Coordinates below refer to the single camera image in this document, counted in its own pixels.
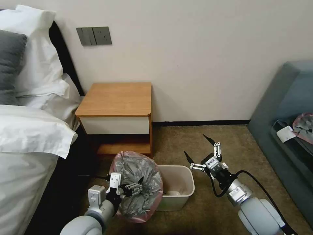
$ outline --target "wooden nightstand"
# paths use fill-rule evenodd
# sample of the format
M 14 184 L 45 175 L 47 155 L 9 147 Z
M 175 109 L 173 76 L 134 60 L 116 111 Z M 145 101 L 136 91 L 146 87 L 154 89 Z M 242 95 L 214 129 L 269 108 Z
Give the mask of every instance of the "wooden nightstand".
M 151 83 L 94 83 L 75 114 L 99 155 L 152 153 Z

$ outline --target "white trash bin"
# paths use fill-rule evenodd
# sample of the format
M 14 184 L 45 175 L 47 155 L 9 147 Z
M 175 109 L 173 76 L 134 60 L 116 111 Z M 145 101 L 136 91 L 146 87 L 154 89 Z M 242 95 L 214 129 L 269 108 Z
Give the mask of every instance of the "white trash bin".
M 195 191 L 193 176 L 188 167 L 159 165 L 163 181 L 163 197 L 157 211 L 179 211 Z

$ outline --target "gray sofa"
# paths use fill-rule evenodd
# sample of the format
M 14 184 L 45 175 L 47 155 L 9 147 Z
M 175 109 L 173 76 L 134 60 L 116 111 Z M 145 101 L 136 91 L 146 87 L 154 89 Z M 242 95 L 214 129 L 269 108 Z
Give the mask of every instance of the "gray sofa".
M 279 69 L 248 128 L 313 228 L 313 145 L 298 137 L 282 143 L 276 135 L 304 112 L 313 113 L 313 60 L 287 62 Z

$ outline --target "wall socket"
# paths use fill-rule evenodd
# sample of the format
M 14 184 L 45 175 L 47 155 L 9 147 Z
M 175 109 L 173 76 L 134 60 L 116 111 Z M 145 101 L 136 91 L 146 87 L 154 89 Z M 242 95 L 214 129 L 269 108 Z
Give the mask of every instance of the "wall socket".
M 111 45 L 109 27 L 92 27 L 97 45 Z
M 83 46 L 112 44 L 109 27 L 85 27 L 76 30 Z

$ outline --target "pink trash bag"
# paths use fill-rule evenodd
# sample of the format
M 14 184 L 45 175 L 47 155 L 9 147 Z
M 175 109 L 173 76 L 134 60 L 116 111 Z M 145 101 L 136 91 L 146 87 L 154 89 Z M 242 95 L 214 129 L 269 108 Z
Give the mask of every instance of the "pink trash bag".
M 137 183 L 143 177 L 142 192 L 126 197 L 117 215 L 130 222 L 144 223 L 150 219 L 162 200 L 163 182 L 157 164 L 136 152 L 119 152 L 110 167 L 112 172 L 122 173 L 121 184 Z

